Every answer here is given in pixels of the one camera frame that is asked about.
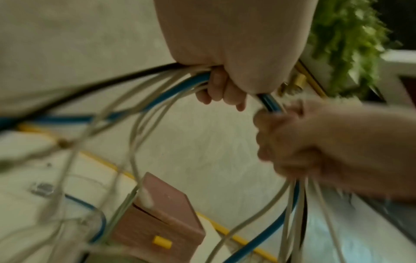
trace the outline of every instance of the black cable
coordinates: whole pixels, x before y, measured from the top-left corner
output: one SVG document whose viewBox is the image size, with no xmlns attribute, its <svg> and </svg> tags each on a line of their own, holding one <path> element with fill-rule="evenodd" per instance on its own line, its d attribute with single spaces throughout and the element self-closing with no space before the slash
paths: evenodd
<svg viewBox="0 0 416 263">
<path fill-rule="evenodd" d="M 123 76 L 110 78 L 110 79 L 99 81 L 99 82 L 94 82 L 94 83 L 82 85 L 82 86 L 79 87 L 79 89 L 77 91 L 75 91 L 72 94 L 66 95 L 66 96 L 64 96 L 60 99 L 49 102 L 48 104 L 46 104 L 44 106 L 41 106 L 40 108 L 35 109 L 35 110 L 33 110 L 33 111 L 31 111 L 27 114 L 21 115 L 17 118 L 13 118 L 11 120 L 1 122 L 0 123 L 0 133 L 4 132 L 5 130 L 13 129 L 18 124 L 20 124 L 22 122 L 33 120 L 33 119 L 35 119 L 39 116 L 44 115 L 45 113 L 47 113 L 50 110 L 58 108 L 58 107 L 66 104 L 70 101 L 74 101 L 74 100 L 76 100 L 80 97 L 86 96 L 86 95 L 94 93 L 96 91 L 101 91 L 101 90 L 104 90 L 104 89 L 106 89 L 110 86 L 120 84 L 120 83 L 123 83 L 123 82 L 131 81 L 131 80 L 146 77 L 146 76 L 149 76 L 149 75 L 161 73 L 163 71 L 179 69 L 179 68 L 183 68 L 183 67 L 186 67 L 186 66 L 181 65 L 179 63 L 171 63 L 171 64 L 166 64 L 166 65 L 162 65 L 162 66 L 158 66 L 158 67 L 154 67 L 154 68 L 148 68 L 148 69 L 138 71 L 138 72 L 129 73 L 129 74 L 126 74 L 126 75 L 123 75 Z"/>
<path fill-rule="evenodd" d="M 308 223 L 308 199 L 306 198 L 306 190 L 305 190 L 305 205 L 303 206 L 302 225 L 300 228 L 300 247 L 303 246 L 303 241 L 305 241 L 307 223 Z M 286 263 L 291 263 L 291 262 L 292 262 L 292 254 L 290 254 Z"/>
</svg>

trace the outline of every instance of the concrete floor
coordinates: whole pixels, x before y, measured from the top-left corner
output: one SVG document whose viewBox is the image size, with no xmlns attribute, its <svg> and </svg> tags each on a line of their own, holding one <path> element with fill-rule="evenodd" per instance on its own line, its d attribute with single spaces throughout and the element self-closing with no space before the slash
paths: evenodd
<svg viewBox="0 0 416 263">
<path fill-rule="evenodd" d="M 172 62 L 150 0 L 1 0 L 0 36 L 1 96 L 82 84 Z M 96 112 L 131 85 L 83 99 L 59 112 Z M 185 192 L 196 210 L 232 228 L 267 203 L 283 184 L 272 167 L 256 157 L 251 118 L 259 107 L 249 101 L 248 109 L 238 113 L 220 103 L 200 105 L 193 97 L 179 101 L 137 154 L 140 169 Z M 119 162 L 127 150 L 132 122 L 90 140 L 86 149 Z M 72 137 L 84 127 L 49 128 Z M 281 213 L 285 202 L 241 235 L 254 237 Z M 312 214 L 318 215 L 316 206 L 311 207 Z M 322 218 L 311 218 L 307 262 L 334 262 Z M 382 262 L 379 251 L 365 238 L 352 234 L 352 228 L 345 232 L 349 240 L 359 238 L 353 243 L 360 251 L 348 262 Z M 317 238 L 321 250 L 314 246 Z M 279 243 L 277 233 L 262 248 L 277 254 Z M 353 251 L 351 246 L 345 249 Z"/>
</svg>

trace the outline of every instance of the yellow handle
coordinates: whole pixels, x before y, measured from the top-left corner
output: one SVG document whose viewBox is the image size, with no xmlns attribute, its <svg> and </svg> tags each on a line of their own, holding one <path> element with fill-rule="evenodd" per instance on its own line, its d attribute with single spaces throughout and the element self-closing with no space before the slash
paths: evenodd
<svg viewBox="0 0 416 263">
<path fill-rule="evenodd" d="M 166 249 L 170 249 L 172 247 L 172 241 L 159 236 L 155 236 L 153 239 L 153 244 L 164 247 Z"/>
</svg>

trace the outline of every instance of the person's right hand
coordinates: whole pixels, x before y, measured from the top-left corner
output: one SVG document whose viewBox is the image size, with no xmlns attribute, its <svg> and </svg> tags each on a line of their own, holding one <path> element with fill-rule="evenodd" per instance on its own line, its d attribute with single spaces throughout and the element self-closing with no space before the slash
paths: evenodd
<svg viewBox="0 0 416 263">
<path fill-rule="evenodd" d="M 416 197 L 416 112 L 307 101 L 258 112 L 258 156 L 278 174 L 360 194 Z"/>
</svg>

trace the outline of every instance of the hand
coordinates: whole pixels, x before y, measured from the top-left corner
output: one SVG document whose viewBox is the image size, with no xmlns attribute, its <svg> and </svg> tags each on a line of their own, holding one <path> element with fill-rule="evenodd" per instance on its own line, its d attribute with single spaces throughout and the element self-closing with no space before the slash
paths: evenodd
<svg viewBox="0 0 416 263">
<path fill-rule="evenodd" d="M 307 101 L 288 114 L 258 112 L 258 156 L 291 179 L 346 191 L 416 197 L 416 112 Z"/>
<path fill-rule="evenodd" d="M 223 66 L 217 70 L 219 85 L 213 85 L 213 74 L 208 92 L 198 99 L 208 104 L 223 98 L 241 110 L 245 93 L 270 93 L 289 75 L 305 47 L 317 2 L 155 0 L 155 7 L 176 61 Z"/>
</svg>

